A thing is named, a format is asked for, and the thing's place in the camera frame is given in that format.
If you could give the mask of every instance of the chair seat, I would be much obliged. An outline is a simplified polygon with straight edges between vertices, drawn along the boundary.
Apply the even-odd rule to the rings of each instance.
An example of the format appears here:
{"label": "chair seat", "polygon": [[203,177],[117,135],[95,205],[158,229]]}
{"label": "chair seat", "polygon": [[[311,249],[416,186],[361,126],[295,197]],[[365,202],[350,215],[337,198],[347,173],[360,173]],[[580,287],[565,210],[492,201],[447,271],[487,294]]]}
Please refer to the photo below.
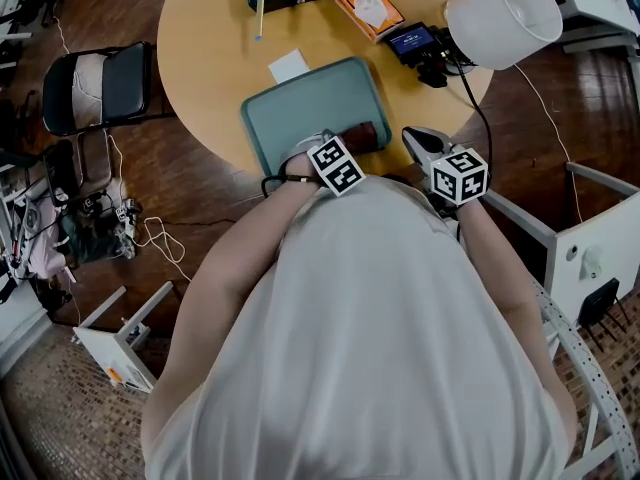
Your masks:
{"label": "chair seat", "polygon": [[102,66],[102,121],[144,114],[149,106],[151,47],[139,42],[107,57]]}

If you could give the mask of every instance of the white t-shirt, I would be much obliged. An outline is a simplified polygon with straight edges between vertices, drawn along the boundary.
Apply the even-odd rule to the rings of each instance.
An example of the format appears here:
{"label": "white t-shirt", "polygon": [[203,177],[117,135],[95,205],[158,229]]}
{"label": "white t-shirt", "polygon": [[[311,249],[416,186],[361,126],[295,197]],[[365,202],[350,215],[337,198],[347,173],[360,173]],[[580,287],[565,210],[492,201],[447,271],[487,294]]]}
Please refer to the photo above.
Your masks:
{"label": "white t-shirt", "polygon": [[569,451],[463,249],[421,194],[370,177],[299,213],[146,473],[549,480]]}

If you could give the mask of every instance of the person's right arm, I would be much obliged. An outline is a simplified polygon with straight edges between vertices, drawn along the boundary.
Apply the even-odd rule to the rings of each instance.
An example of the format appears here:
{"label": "person's right arm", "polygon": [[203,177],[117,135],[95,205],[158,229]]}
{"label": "person's right arm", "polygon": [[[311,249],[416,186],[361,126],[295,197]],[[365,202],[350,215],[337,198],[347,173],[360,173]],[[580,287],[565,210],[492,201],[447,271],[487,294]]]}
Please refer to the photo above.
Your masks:
{"label": "person's right arm", "polygon": [[576,439],[576,407],[551,363],[531,274],[478,200],[463,205],[458,220],[484,287],[560,411],[571,449]]}

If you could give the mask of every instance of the tissue box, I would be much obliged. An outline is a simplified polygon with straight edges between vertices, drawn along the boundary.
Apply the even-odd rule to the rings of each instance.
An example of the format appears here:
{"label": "tissue box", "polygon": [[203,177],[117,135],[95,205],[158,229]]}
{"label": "tissue box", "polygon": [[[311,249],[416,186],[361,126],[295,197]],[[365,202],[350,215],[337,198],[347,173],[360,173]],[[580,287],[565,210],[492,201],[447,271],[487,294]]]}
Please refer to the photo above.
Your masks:
{"label": "tissue box", "polygon": [[336,0],[336,3],[374,43],[405,21],[389,0]]}

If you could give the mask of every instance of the baseboard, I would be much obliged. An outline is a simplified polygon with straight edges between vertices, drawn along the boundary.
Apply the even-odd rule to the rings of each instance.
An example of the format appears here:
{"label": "baseboard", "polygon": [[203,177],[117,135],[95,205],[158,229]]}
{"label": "baseboard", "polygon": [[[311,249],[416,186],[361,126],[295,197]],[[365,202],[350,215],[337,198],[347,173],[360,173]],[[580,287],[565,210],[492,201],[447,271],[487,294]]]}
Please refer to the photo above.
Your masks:
{"label": "baseboard", "polygon": [[22,354],[40,339],[51,327],[51,320],[44,310],[37,311],[22,322],[0,346],[0,379],[2,379]]}

